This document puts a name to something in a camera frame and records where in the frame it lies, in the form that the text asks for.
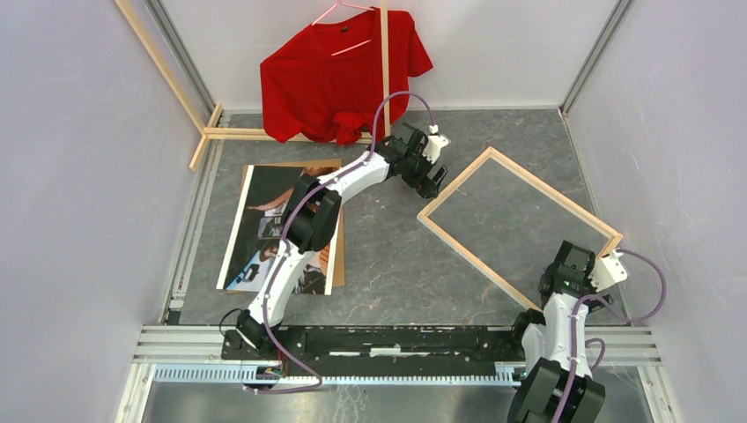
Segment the light wooden picture frame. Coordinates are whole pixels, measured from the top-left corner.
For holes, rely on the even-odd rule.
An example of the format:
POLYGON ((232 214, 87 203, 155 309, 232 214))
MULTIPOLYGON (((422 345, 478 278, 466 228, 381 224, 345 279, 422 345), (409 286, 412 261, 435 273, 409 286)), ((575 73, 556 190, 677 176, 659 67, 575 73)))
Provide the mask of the light wooden picture frame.
POLYGON ((544 268, 563 241, 604 256, 623 235, 493 147, 418 220, 521 308, 537 309, 544 268))

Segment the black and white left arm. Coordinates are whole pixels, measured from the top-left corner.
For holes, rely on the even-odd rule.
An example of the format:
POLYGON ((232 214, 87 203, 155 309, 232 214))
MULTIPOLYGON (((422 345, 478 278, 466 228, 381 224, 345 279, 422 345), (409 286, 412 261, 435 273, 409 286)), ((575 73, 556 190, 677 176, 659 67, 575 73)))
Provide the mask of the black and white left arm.
POLYGON ((344 203, 396 176, 422 198, 437 197, 447 168, 436 163, 450 144, 435 124, 426 132, 404 124, 396 134, 371 144, 337 171, 298 179, 282 218, 283 231, 269 277, 237 320, 237 331, 248 353, 261 360, 275 352, 273 330, 283 321, 304 268, 332 242, 344 203))

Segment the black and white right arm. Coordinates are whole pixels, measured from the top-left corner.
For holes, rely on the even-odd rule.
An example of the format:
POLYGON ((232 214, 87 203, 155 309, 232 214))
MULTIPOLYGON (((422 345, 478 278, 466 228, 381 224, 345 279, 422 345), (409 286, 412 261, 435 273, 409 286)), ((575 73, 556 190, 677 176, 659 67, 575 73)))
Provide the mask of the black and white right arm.
POLYGON ((588 314, 610 304, 592 285, 594 252, 563 241, 540 278, 540 310, 514 321, 511 353, 526 370, 510 404, 508 422, 594 422, 606 392, 593 380, 583 339, 588 314))

